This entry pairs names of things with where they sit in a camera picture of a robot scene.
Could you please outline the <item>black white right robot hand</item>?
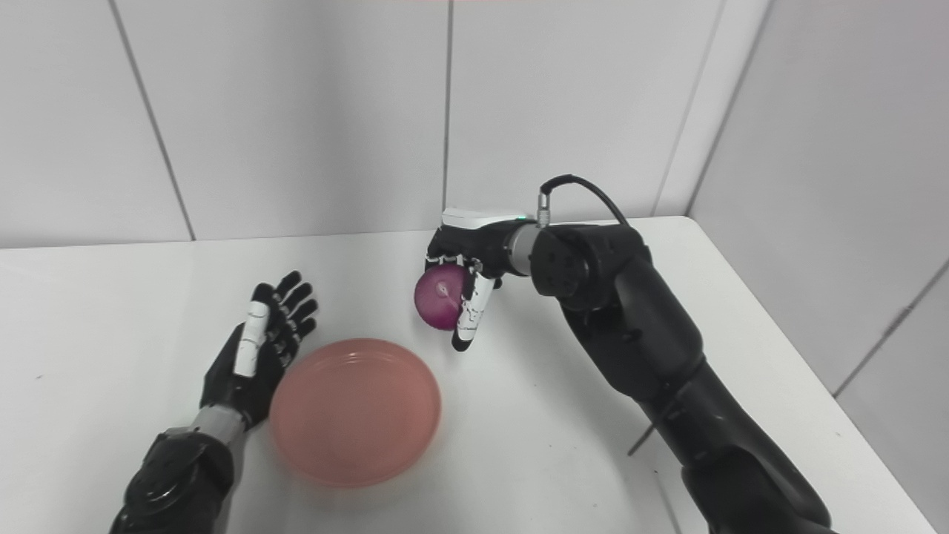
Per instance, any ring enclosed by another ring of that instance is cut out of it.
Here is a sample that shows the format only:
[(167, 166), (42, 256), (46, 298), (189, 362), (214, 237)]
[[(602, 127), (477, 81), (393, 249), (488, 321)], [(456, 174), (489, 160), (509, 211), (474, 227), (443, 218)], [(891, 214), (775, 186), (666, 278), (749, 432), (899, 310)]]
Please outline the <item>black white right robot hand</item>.
[(452, 263), (463, 269), (460, 313), (452, 338), (455, 351), (470, 348), (502, 277), (529, 276), (536, 232), (536, 219), (529, 215), (460, 208), (442, 213), (426, 250), (424, 271)]

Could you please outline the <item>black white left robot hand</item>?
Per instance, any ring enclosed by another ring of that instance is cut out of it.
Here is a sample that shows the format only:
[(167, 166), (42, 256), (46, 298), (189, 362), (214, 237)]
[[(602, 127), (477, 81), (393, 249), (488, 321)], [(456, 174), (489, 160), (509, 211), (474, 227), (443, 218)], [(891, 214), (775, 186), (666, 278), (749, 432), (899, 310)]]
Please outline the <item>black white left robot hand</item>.
[(319, 304), (299, 271), (275, 285), (259, 283), (243, 321), (204, 376), (200, 406), (226, 406), (246, 429), (263, 422), (289, 365), (304, 339), (315, 331)]

